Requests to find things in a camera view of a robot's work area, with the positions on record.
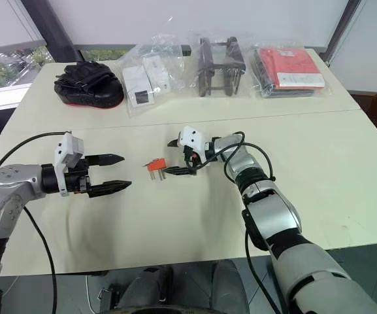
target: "black cable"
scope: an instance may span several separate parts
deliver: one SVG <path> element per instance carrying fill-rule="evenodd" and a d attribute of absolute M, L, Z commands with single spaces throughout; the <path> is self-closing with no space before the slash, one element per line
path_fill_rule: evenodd
<path fill-rule="evenodd" d="M 52 135 L 63 135 L 67 133 L 65 132 L 48 132 L 48 133 L 42 133 L 35 136 L 32 136 L 24 141 L 22 141 L 20 144 L 16 145 L 13 149 L 11 149 L 9 152 L 7 152 L 2 159 L 0 160 L 0 167 L 4 163 L 5 160 L 8 159 L 9 156 L 12 155 L 16 150 L 18 150 L 20 147 L 24 146 L 28 142 L 31 142 L 35 139 L 39 139 L 41 137 L 46 136 L 52 136 Z M 55 272 L 55 266 L 53 263 L 52 253 L 50 252 L 49 246 L 47 244 L 46 238 L 44 237 L 43 233 L 41 232 L 39 226 L 37 226 L 36 221 L 34 220 L 33 216 L 31 215 L 30 211 L 27 209 L 26 206 L 24 206 L 24 211 L 27 214 L 27 216 L 30 218 L 30 221 L 34 228 L 36 229 L 37 233 L 39 234 L 40 238 L 42 239 L 44 248 L 46 249 L 47 256 L 49 258 L 50 263 L 50 272 L 52 274 L 52 284 L 53 284 L 53 305 L 52 305 L 52 314 L 56 314 L 56 307 L 57 307 L 57 282 L 56 282 L 56 272 Z"/>
<path fill-rule="evenodd" d="M 39 234 L 40 238 L 42 239 L 44 248 L 47 252 L 47 257 L 49 258 L 50 263 L 50 271 L 52 273 L 52 284 L 53 284 L 53 305 L 52 305 L 52 314 L 56 314 L 56 307 L 57 307 L 57 282 L 56 282 L 56 272 L 55 272 L 55 264 L 53 263 L 52 253 L 50 252 L 49 246 L 47 244 L 46 238 L 44 237 L 43 233 L 41 232 L 39 226 L 37 226 L 36 220 L 34 220 L 33 216 L 31 215 L 30 211 L 26 206 L 24 206 L 24 211 L 27 216 L 30 218 L 31 223 L 33 224 L 34 228 L 36 229 L 37 233 Z"/>
<path fill-rule="evenodd" d="M 267 289 L 265 288 L 264 284 L 256 274 L 255 268 L 252 265 L 251 256 L 249 254 L 249 246 L 248 246 L 248 231 L 245 231 L 245 251 L 246 251 L 246 259 L 248 260 L 249 269 L 252 273 L 252 276 L 255 278 L 259 288 L 261 288 L 263 294 L 268 300 L 269 305 L 271 305 L 272 310 L 276 314 L 281 314 L 281 311 L 278 309 L 277 305 L 274 303 L 274 300 L 272 299 L 271 295 L 268 293 Z"/>
<path fill-rule="evenodd" d="M 24 145 L 27 144 L 28 142 L 31 142 L 31 141 L 33 141 L 33 140 L 35 140 L 35 139 L 39 139 L 39 138 L 41 138 L 41 137 L 45 137 L 45 136 L 63 135 L 63 134 L 65 134 L 65 133 L 67 133 L 67 132 L 65 131 L 65 132 L 49 132 L 49 133 L 42 133 L 42 134 L 38 134 L 38 135 L 32 136 L 32 137 L 30 137 L 30 138 L 28 138 L 28 139 L 22 141 L 20 144 L 16 145 L 13 149 L 11 149 L 9 152 L 7 152 L 7 153 L 5 154 L 4 157 L 2 157 L 2 159 L 0 160 L 0 167 L 1 167 L 1 165 L 3 164 L 3 162 L 4 162 L 5 160 L 7 160 L 7 158 L 8 158 L 9 156 L 12 155 L 13 152 L 15 152 L 15 151 L 18 150 L 21 146 L 24 146 Z"/>
<path fill-rule="evenodd" d="M 269 167 L 269 179 L 272 180 L 272 181 L 275 181 L 275 177 L 274 177 L 274 174 L 273 174 L 273 171 L 272 171 L 272 164 L 271 164 L 271 161 L 270 161 L 267 153 L 261 147 L 255 145 L 255 144 L 247 143 L 247 142 L 239 142 L 239 143 L 233 143 L 233 144 L 227 145 L 225 148 L 223 148 L 219 152 L 215 153 L 213 156 L 211 156 L 209 159 L 207 159 L 201 165 L 196 166 L 196 167 L 192 167 L 189 164 L 188 160 L 186 160 L 187 168 L 190 169 L 190 170 L 192 170 L 192 171 L 200 170 L 203 167 L 205 167 L 207 164 L 209 164 L 210 162 L 212 162 L 213 159 L 215 159 L 218 156 L 220 156 L 221 154 L 223 154 L 226 150 L 228 150 L 229 148 L 232 148 L 232 147 L 236 147 L 236 146 L 238 146 L 238 147 L 240 147 L 240 146 L 253 147 L 253 148 L 257 149 L 260 153 L 262 153 L 262 155 L 265 157 L 265 159 L 266 159 L 266 161 L 268 163 L 268 167 Z"/>
<path fill-rule="evenodd" d="M 239 131 L 239 132 L 235 132 L 234 134 L 241 134 L 242 139 L 240 139 L 239 143 L 245 142 L 245 133 L 243 133 L 242 131 Z M 238 147 L 231 153 L 231 155 L 226 159 L 225 164 L 223 165 L 223 172 L 225 173 L 227 180 L 231 181 L 232 183 L 236 183 L 236 182 L 235 180 L 230 178 L 229 174 L 227 173 L 227 165 L 229 164 L 230 159 L 232 159 L 232 157 L 238 152 L 239 149 L 240 149 L 240 145 L 238 145 Z"/>

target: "white bracket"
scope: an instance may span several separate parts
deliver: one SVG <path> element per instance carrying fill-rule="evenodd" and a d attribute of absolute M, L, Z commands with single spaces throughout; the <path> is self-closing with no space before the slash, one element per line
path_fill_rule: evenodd
<path fill-rule="evenodd" d="M 191 126 L 184 126 L 178 139 L 180 146 L 191 147 L 200 157 L 201 162 L 206 161 L 206 150 L 204 136 Z"/>
<path fill-rule="evenodd" d="M 68 196 L 66 189 L 65 170 L 73 168 L 84 155 L 84 141 L 73 137 L 71 133 L 65 133 L 62 141 L 55 150 L 55 174 L 57 186 L 62 196 Z"/>
<path fill-rule="evenodd" d="M 155 98 L 171 92 L 169 74 L 161 57 L 152 56 L 143 58 L 143 66 L 149 77 Z"/>

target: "white label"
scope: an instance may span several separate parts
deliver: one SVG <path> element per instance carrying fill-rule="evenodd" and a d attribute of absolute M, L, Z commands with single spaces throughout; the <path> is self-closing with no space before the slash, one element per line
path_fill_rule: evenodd
<path fill-rule="evenodd" d="M 278 53 L 283 57 L 294 57 L 294 52 L 290 50 L 278 50 Z"/>
<path fill-rule="evenodd" d="M 162 59 L 159 56 L 147 57 L 143 59 L 143 64 L 155 97 L 168 94 L 171 91 L 169 74 Z"/>
<path fill-rule="evenodd" d="M 320 73 L 277 73 L 280 87 L 325 87 Z"/>

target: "white wall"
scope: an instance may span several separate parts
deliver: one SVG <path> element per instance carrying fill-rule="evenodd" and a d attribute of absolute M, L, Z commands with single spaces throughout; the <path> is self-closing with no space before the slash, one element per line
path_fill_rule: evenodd
<path fill-rule="evenodd" d="M 377 0 L 367 0 L 331 61 L 347 90 L 377 92 Z"/>
<path fill-rule="evenodd" d="M 45 44 L 20 0 L 0 0 L 0 52 Z"/>
<path fill-rule="evenodd" d="M 159 32 L 246 30 L 327 46 L 347 0 L 50 0 L 74 44 L 137 44 Z"/>

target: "plastic packaging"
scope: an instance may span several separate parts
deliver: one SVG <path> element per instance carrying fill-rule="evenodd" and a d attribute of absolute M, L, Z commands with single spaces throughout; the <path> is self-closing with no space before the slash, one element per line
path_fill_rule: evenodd
<path fill-rule="evenodd" d="M 245 95 L 243 91 L 250 94 L 252 83 L 250 76 L 245 75 L 247 60 L 242 51 L 244 35 L 225 33 L 205 31 L 190 35 L 191 58 L 186 64 L 185 78 L 193 96 L 239 97 Z"/>
<path fill-rule="evenodd" d="M 306 97 L 328 90 L 325 79 L 303 47 L 253 46 L 248 59 L 254 88 L 262 97 Z"/>
<path fill-rule="evenodd" d="M 157 107 L 184 89 L 181 42 L 172 35 L 138 44 L 118 63 L 130 116 Z"/>

